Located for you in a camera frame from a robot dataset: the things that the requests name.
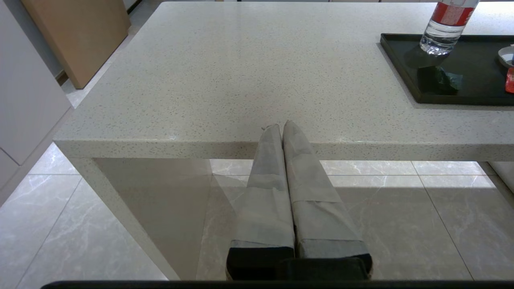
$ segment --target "red packet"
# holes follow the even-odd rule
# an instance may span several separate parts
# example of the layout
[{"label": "red packet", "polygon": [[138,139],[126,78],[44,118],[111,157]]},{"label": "red packet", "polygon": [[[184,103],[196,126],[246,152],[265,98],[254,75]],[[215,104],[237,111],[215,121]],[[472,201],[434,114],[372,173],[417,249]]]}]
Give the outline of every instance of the red packet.
[{"label": "red packet", "polygon": [[507,72],[507,82],[505,83],[505,90],[514,93],[514,67],[509,68]]}]

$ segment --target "table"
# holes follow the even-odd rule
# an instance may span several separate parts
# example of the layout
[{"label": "table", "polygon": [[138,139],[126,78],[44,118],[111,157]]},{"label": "table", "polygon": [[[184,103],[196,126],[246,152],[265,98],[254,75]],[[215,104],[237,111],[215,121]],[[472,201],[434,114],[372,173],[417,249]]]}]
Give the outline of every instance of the table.
[{"label": "table", "polygon": [[[418,104],[379,44],[435,3],[162,3],[55,142],[169,278],[193,279],[209,158],[294,120],[320,159],[514,160],[514,107]],[[466,34],[510,34],[480,3]]]}]

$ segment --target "tile floor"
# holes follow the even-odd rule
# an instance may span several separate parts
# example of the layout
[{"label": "tile floor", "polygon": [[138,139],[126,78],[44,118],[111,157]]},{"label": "tile floor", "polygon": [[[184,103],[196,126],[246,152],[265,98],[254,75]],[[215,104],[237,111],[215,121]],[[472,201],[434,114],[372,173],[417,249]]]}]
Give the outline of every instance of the tile floor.
[{"label": "tile floor", "polygon": [[[77,107],[160,1],[131,13],[129,36],[83,90]],[[375,279],[514,279],[514,196],[487,164],[323,161],[375,261]],[[212,189],[197,279],[224,279],[234,215],[250,160],[211,160]],[[52,144],[0,207],[0,288],[56,280],[163,280],[59,149]]]}]

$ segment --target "table leg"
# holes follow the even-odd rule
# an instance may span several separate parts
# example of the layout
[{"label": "table leg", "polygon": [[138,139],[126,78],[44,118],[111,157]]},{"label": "table leg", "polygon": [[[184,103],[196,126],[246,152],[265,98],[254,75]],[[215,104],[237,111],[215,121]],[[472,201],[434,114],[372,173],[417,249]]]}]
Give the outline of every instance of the table leg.
[{"label": "table leg", "polygon": [[212,178],[209,160],[70,161],[168,279],[195,279]]}]

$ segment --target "cabinet door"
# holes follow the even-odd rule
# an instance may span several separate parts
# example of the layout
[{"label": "cabinet door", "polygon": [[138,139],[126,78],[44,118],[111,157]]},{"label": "cabinet door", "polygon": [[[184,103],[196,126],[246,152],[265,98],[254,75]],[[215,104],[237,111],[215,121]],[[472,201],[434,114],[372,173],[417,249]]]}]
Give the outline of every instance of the cabinet door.
[{"label": "cabinet door", "polygon": [[11,158],[0,150],[0,189],[14,175],[18,165]]},{"label": "cabinet door", "polygon": [[83,88],[127,36],[122,0],[22,0],[76,88]]},{"label": "cabinet door", "polygon": [[21,165],[71,104],[3,1],[0,39],[0,147]]}]

